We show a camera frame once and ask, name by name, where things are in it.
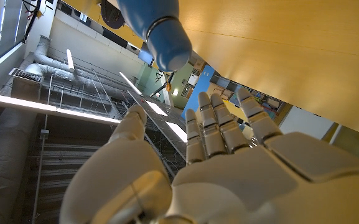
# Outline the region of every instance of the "window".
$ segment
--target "window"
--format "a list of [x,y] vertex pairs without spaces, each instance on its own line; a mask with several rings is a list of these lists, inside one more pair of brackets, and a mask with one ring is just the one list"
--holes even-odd
[[24,2],[5,0],[1,9],[0,58],[20,43],[26,32],[27,13]]

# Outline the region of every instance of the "blue panel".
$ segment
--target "blue panel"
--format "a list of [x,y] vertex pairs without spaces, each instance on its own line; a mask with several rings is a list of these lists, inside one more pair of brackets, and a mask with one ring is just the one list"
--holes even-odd
[[200,78],[198,79],[196,86],[193,90],[193,93],[191,94],[189,100],[187,101],[187,104],[185,106],[184,112],[182,112],[181,117],[185,119],[185,114],[188,109],[193,109],[194,111],[198,108],[198,94],[206,91],[208,87],[210,86],[210,80],[212,75],[214,74],[214,69],[206,65],[204,67],[203,72],[200,74]]

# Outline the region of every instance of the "green wall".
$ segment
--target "green wall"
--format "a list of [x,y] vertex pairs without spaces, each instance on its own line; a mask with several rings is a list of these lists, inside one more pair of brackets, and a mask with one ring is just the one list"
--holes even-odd
[[[183,89],[185,88],[182,86],[182,80],[188,80],[190,77],[190,74],[192,73],[193,65],[186,63],[186,65],[178,70],[174,78],[171,81],[171,94],[174,92],[175,89],[178,89],[178,95],[174,96],[172,95],[172,101],[174,102],[174,106],[184,109],[187,103],[187,100],[185,97],[181,96]],[[142,66],[142,68],[139,71],[138,77],[139,80],[137,81],[136,87],[143,92],[145,95],[150,95],[154,91],[156,91],[159,87],[161,87],[161,81],[158,81],[156,83],[156,72],[157,69],[150,68],[146,64]],[[162,91],[160,92],[159,100],[161,102],[164,101],[164,97],[162,94]]]
[[[156,72],[157,69],[151,68],[146,64],[144,64],[139,71],[139,75],[138,75],[139,80],[137,82],[136,87],[145,95],[149,96],[154,91],[156,91],[159,87],[162,86],[160,80],[156,83]],[[162,91],[160,92],[159,100],[161,102],[164,101],[164,96],[162,94]]]
[[192,70],[193,65],[186,63],[183,68],[175,73],[174,78],[171,81],[171,93],[173,93],[175,89],[178,89],[178,95],[172,95],[172,101],[174,102],[174,105],[180,109],[184,109],[188,101],[186,97],[180,95],[185,88],[182,86],[182,80],[185,79],[187,81],[192,73]]

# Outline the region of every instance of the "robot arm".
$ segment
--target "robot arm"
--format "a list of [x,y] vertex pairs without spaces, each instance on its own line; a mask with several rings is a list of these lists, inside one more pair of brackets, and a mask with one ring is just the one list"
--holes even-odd
[[[146,115],[129,109],[70,183],[61,223],[359,223],[359,160],[301,133],[283,135],[246,91],[250,148],[218,95],[187,111],[187,167],[172,186],[150,145]],[[201,141],[204,133],[206,149]]]

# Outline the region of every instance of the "metal grating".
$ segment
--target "metal grating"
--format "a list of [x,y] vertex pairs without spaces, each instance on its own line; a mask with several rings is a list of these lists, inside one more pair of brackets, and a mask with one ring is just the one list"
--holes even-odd
[[30,80],[32,82],[41,82],[42,81],[42,76],[41,75],[36,75],[33,73],[29,73],[26,71],[23,71],[21,69],[18,68],[13,68],[11,72],[9,72],[10,75],[14,76],[14,77],[18,77],[18,78],[23,78],[25,80]]
[[200,70],[196,69],[196,68],[193,68],[192,74],[199,76],[200,75]]
[[194,88],[194,86],[192,84],[190,84],[190,83],[186,84],[184,90],[182,90],[182,94],[180,94],[180,95],[183,97],[186,97],[187,93],[189,92],[189,90],[191,88]]

